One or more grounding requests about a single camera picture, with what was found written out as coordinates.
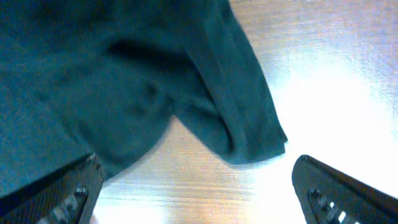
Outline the black t-shirt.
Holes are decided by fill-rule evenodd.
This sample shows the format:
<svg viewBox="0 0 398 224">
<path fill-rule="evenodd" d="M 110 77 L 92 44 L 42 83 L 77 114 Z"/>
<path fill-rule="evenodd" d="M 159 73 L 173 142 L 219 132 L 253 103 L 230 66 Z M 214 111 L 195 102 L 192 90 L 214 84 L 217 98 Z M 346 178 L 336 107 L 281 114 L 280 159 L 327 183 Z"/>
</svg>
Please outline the black t-shirt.
<svg viewBox="0 0 398 224">
<path fill-rule="evenodd" d="M 228 164 L 285 151 L 228 1 L 1 2 L 1 195 L 87 152 L 113 177 L 171 116 Z"/>
</svg>

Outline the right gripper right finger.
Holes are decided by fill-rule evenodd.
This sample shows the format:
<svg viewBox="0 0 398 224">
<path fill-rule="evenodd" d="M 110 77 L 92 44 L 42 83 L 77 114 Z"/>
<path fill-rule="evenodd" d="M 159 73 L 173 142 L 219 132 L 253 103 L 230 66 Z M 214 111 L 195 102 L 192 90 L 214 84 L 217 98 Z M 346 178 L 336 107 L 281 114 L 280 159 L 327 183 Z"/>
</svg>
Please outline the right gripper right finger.
<svg viewBox="0 0 398 224">
<path fill-rule="evenodd" d="M 308 155 L 292 171 L 305 221 L 311 224 L 397 224 L 397 199 Z"/>
</svg>

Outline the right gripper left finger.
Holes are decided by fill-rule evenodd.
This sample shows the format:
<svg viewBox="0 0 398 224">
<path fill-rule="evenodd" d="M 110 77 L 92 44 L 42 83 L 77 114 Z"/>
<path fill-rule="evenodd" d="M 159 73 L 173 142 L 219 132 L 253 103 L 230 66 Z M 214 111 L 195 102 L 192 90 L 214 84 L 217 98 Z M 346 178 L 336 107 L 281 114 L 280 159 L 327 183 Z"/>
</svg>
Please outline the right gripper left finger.
<svg viewBox="0 0 398 224">
<path fill-rule="evenodd" d="M 96 154 L 1 197 L 1 224 L 86 224 L 105 173 Z"/>
</svg>

